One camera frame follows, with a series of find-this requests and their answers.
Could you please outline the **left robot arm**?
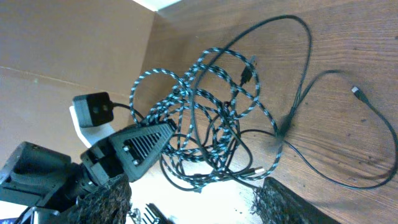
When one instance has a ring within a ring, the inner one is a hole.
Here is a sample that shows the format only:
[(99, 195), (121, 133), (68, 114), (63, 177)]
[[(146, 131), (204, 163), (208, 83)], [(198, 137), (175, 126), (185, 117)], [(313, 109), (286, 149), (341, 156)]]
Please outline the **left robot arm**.
[(22, 142), (1, 169), (1, 200), (27, 206), (18, 223), (125, 223), (131, 182), (158, 160), (172, 120), (132, 125), (70, 156)]

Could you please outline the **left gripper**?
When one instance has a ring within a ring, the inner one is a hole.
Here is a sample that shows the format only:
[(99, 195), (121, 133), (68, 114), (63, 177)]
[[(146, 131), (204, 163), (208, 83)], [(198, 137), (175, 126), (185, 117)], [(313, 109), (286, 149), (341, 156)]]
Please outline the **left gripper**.
[(128, 126), (93, 144), (81, 155), (83, 165), (96, 185), (121, 174), (135, 182), (156, 163), (176, 129), (173, 121)]

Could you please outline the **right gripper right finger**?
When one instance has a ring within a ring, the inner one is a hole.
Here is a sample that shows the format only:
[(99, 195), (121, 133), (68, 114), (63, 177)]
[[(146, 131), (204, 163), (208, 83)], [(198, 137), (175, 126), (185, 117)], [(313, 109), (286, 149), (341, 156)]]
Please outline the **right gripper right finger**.
[(254, 191), (252, 212), (263, 223), (337, 222), (273, 177), (266, 177), (262, 187)]

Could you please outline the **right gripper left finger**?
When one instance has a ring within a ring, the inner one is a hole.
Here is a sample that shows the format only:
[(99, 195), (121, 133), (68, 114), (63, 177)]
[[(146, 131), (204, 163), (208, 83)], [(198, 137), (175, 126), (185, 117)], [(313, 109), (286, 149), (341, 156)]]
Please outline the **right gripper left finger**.
[(93, 193), (78, 197), (67, 214), (67, 223), (125, 224), (131, 209), (132, 190), (126, 174), (118, 175)]

